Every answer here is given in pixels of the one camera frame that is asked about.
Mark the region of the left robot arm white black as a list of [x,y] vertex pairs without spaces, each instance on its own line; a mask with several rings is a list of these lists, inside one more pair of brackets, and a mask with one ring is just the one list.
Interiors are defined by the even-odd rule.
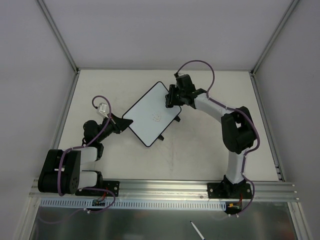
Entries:
[[84,165],[101,159],[104,152],[102,141],[111,134],[120,134],[134,121],[114,114],[105,117],[101,124],[88,120],[83,124],[82,145],[67,150],[50,149],[46,155],[37,188],[41,193],[60,196],[97,196],[106,186],[97,170],[85,170]]

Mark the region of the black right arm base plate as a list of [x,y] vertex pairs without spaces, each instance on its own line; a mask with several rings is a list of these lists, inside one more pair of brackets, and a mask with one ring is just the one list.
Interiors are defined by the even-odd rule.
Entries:
[[207,185],[209,199],[240,199],[252,198],[251,185],[247,182],[239,184],[229,184],[226,182],[209,182]]

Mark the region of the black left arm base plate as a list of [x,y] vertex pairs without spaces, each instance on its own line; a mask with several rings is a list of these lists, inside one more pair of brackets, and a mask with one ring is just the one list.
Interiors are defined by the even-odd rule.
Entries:
[[75,195],[82,196],[82,197],[102,197],[104,194],[106,197],[111,197],[112,194],[109,192],[101,191],[101,189],[108,190],[114,194],[117,198],[119,196],[120,190],[120,182],[115,180],[103,180],[102,184],[96,185],[92,187],[93,190],[89,189],[82,189],[77,190]]

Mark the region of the white whiteboard black frame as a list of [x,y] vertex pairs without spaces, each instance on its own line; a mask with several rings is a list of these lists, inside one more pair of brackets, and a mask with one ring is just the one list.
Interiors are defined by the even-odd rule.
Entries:
[[163,82],[156,82],[123,115],[123,119],[133,120],[129,129],[148,148],[182,111],[180,106],[166,108],[168,89]]

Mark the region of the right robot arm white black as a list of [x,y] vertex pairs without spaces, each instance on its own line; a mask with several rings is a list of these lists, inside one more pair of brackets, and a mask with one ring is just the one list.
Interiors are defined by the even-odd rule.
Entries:
[[242,191],[246,182],[243,175],[246,154],[255,141],[259,141],[257,129],[253,124],[250,111],[245,106],[229,107],[211,97],[202,89],[196,89],[188,74],[175,75],[176,84],[169,86],[165,96],[165,107],[187,105],[213,117],[221,124],[222,140],[228,150],[228,166],[223,177],[224,193],[235,198]]

